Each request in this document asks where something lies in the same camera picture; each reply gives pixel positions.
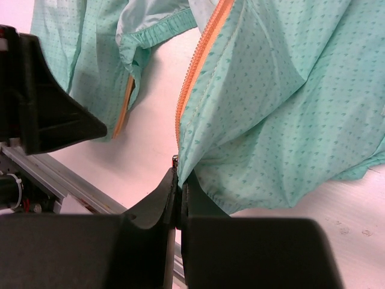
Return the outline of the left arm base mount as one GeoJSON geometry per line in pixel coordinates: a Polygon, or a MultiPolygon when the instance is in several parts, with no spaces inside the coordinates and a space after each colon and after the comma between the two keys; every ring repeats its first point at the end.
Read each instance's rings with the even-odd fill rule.
{"type": "Polygon", "coordinates": [[[52,213],[58,198],[11,158],[1,154],[1,210],[52,213]]]}

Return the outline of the orange and teal jacket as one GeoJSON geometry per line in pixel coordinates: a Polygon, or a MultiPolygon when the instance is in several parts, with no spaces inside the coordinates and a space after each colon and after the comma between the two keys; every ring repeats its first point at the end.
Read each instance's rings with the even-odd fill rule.
{"type": "Polygon", "coordinates": [[[175,114],[179,182],[225,212],[290,208],[384,163],[383,1],[36,1],[65,92],[117,137],[154,46],[201,31],[175,114]]]}

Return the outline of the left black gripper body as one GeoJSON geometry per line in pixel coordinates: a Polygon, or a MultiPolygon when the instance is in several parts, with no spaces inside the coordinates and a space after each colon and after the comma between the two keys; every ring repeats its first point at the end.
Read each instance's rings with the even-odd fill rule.
{"type": "Polygon", "coordinates": [[[20,37],[15,28],[1,25],[1,141],[20,136],[20,37]]]}

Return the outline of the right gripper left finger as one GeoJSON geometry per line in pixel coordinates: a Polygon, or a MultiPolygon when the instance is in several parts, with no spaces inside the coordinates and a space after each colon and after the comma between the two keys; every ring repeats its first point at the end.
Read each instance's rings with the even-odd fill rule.
{"type": "Polygon", "coordinates": [[[177,176],[121,214],[1,217],[2,288],[171,288],[177,176]]]}

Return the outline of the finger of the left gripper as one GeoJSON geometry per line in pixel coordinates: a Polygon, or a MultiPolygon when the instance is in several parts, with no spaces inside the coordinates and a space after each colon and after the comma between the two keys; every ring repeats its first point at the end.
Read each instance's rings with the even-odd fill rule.
{"type": "Polygon", "coordinates": [[[21,34],[20,51],[23,92],[19,122],[27,155],[53,152],[106,136],[106,125],[57,83],[36,36],[21,34]]]}

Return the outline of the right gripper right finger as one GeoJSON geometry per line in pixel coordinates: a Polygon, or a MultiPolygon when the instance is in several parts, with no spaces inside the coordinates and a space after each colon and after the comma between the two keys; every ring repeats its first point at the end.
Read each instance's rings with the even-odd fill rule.
{"type": "Polygon", "coordinates": [[[194,173],[183,184],[182,259],[188,288],[342,288],[330,243],[314,221],[230,217],[194,173]]]}

